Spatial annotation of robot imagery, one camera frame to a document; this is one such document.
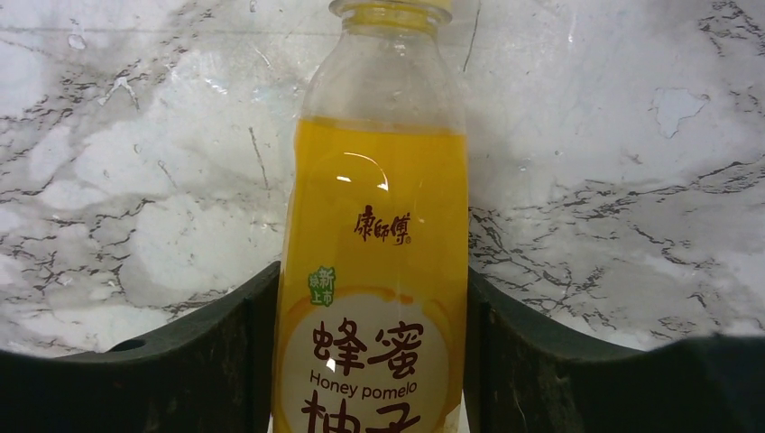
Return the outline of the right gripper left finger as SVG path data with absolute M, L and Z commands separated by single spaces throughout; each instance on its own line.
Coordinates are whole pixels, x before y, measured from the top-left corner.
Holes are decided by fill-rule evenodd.
M 2 353 L 2 431 L 266 431 L 279 271 L 104 353 Z

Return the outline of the yellow drink bottle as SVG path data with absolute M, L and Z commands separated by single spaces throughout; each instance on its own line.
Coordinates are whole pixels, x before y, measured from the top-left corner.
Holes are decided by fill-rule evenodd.
M 307 88 L 281 259 L 276 432 L 456 432 L 465 365 L 463 102 L 448 1 L 334 1 Z

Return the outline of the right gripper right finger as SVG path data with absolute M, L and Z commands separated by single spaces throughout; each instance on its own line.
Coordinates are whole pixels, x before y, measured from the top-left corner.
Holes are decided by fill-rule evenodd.
M 468 276 L 464 394 L 473 432 L 761 432 L 764 341 L 687 338 L 642 352 L 582 334 Z

